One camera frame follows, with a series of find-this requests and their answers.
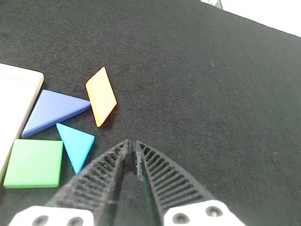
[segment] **blue triangle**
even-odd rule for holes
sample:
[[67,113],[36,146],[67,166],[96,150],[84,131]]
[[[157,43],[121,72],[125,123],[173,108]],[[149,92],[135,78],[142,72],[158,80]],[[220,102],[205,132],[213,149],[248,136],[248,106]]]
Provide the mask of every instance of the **blue triangle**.
[[24,127],[22,138],[54,126],[90,107],[90,101],[43,89]]
[[78,174],[94,142],[94,136],[77,129],[56,124],[74,172]]

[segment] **screw hole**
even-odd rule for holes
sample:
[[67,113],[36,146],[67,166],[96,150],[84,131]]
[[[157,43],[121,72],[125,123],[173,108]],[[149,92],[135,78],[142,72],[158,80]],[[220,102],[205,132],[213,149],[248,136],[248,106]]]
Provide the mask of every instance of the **screw hole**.
[[68,221],[67,226],[83,226],[84,220],[80,217],[72,218]]
[[222,216],[223,213],[221,211],[221,209],[215,207],[215,206],[210,206],[206,209],[206,213],[208,216],[210,217],[219,217]]
[[35,218],[32,223],[32,226],[43,226],[48,222],[49,217],[46,215],[39,216]]
[[173,217],[173,222],[175,224],[184,225],[190,222],[189,217],[183,213],[177,213]]

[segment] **black fabric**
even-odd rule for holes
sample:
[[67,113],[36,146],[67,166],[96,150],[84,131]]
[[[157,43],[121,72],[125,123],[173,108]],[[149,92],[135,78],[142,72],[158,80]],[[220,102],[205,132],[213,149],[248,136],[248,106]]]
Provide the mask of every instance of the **black fabric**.
[[[92,111],[64,122],[95,135],[87,162],[141,140],[247,225],[300,225],[300,38],[197,0],[0,0],[0,62],[85,99],[105,66],[118,101],[111,116],[101,128]],[[59,135],[52,127],[31,138]],[[61,184],[72,176],[64,153]],[[116,225],[150,225],[139,181],[127,178]],[[56,190],[5,190],[0,225]]]

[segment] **square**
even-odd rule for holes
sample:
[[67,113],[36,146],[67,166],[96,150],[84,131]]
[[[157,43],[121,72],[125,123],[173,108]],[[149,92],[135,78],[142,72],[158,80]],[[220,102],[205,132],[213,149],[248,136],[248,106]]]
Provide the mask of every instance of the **square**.
[[63,142],[16,139],[4,178],[5,188],[58,187]]

